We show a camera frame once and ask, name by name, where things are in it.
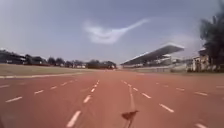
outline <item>red running track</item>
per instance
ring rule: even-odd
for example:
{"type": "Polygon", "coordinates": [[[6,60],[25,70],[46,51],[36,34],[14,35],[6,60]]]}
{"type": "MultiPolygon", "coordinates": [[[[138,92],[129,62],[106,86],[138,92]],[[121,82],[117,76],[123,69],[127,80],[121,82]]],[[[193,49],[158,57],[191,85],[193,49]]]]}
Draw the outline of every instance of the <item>red running track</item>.
{"type": "Polygon", "coordinates": [[[0,128],[223,128],[222,76],[99,71],[0,79],[0,128]]]}

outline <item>green field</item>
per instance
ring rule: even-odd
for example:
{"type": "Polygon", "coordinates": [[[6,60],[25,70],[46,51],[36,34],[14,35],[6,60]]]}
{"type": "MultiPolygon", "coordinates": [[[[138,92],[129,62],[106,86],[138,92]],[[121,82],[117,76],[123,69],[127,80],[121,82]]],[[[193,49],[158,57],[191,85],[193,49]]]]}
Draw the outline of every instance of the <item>green field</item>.
{"type": "Polygon", "coordinates": [[[0,64],[0,76],[13,75],[49,75],[49,74],[69,74],[79,72],[90,72],[90,69],[72,69],[64,67],[43,67],[43,66],[27,66],[0,64]]]}

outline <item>grandstand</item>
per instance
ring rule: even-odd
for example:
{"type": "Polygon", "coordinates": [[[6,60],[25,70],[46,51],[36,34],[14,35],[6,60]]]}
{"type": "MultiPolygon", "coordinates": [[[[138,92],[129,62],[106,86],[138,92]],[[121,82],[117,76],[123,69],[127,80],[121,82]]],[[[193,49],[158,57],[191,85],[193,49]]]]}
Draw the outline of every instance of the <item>grandstand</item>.
{"type": "Polygon", "coordinates": [[[146,52],[127,60],[121,65],[123,68],[169,66],[174,62],[170,54],[183,50],[183,46],[169,43],[155,51],[146,52]]]}

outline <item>cloud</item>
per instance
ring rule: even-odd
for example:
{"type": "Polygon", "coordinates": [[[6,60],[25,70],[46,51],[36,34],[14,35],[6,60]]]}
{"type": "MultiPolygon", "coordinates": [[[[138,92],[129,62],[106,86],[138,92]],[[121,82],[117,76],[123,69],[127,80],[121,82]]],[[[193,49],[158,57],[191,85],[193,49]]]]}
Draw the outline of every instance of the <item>cloud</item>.
{"type": "Polygon", "coordinates": [[[148,19],[143,19],[128,27],[116,29],[106,29],[101,26],[85,23],[84,30],[89,34],[89,39],[93,43],[114,44],[127,32],[147,22],[149,22],[148,19]]]}

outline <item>white lane line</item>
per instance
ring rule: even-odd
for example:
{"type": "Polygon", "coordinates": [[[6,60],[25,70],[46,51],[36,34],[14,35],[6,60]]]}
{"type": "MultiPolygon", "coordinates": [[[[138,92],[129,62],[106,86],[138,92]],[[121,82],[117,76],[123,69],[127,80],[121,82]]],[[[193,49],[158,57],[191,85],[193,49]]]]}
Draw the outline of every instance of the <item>white lane line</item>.
{"type": "Polygon", "coordinates": [[[131,99],[131,109],[136,110],[135,109],[135,101],[134,101],[134,97],[133,97],[133,93],[132,93],[132,88],[130,86],[129,86],[129,94],[130,94],[130,99],[131,99]]]}
{"type": "Polygon", "coordinates": [[[19,85],[25,85],[26,83],[20,83],[19,85]]]}
{"type": "Polygon", "coordinates": [[[138,89],[137,88],[133,88],[135,91],[138,91],[138,89]]]}
{"type": "Polygon", "coordinates": [[[57,86],[51,87],[51,89],[56,89],[56,88],[57,88],[57,86]]]}
{"type": "Polygon", "coordinates": [[[142,93],[142,95],[145,96],[145,97],[148,98],[148,99],[152,98],[152,97],[148,96],[148,95],[145,94],[145,93],[142,93]]]}
{"type": "Polygon", "coordinates": [[[34,92],[34,95],[36,95],[36,94],[38,94],[38,93],[41,93],[41,92],[43,92],[44,90],[40,90],[40,91],[36,91],[36,92],[34,92]]]}
{"type": "Polygon", "coordinates": [[[65,83],[61,84],[61,86],[64,86],[64,85],[66,85],[66,84],[67,84],[67,82],[65,82],[65,83]]]}
{"type": "Polygon", "coordinates": [[[90,99],[91,99],[91,97],[90,97],[90,95],[88,95],[88,96],[84,99],[83,103],[87,103],[90,99]]]}
{"type": "Polygon", "coordinates": [[[207,128],[206,126],[200,123],[195,124],[195,126],[197,126],[198,128],[207,128]]]}
{"type": "Polygon", "coordinates": [[[79,115],[81,114],[81,111],[77,111],[71,118],[71,120],[66,125],[67,128],[72,128],[75,125],[75,122],[77,121],[79,115]]]}
{"type": "Polygon", "coordinates": [[[93,88],[92,90],[91,90],[91,92],[94,92],[95,91],[95,88],[93,88]]]}
{"type": "Polygon", "coordinates": [[[179,91],[184,91],[185,89],[183,89],[183,88],[176,88],[177,90],[179,90],[179,91]]]}
{"type": "Polygon", "coordinates": [[[216,86],[216,88],[224,89],[224,86],[216,86]]]}
{"type": "Polygon", "coordinates": [[[10,85],[0,85],[0,88],[7,88],[10,87],[10,85]]]}
{"type": "Polygon", "coordinates": [[[5,101],[5,102],[6,102],[6,103],[10,103],[10,102],[13,102],[13,101],[20,100],[20,99],[22,99],[22,98],[23,98],[22,96],[19,96],[19,97],[16,97],[16,98],[13,98],[13,99],[7,100],[7,101],[5,101]]]}
{"type": "Polygon", "coordinates": [[[170,109],[169,107],[167,107],[166,105],[163,105],[163,104],[159,104],[161,107],[163,107],[164,109],[166,109],[167,111],[173,113],[174,110],[170,109]]]}
{"type": "Polygon", "coordinates": [[[202,95],[202,96],[208,96],[208,94],[206,93],[203,93],[203,92],[194,92],[195,94],[198,94],[198,95],[202,95]]]}

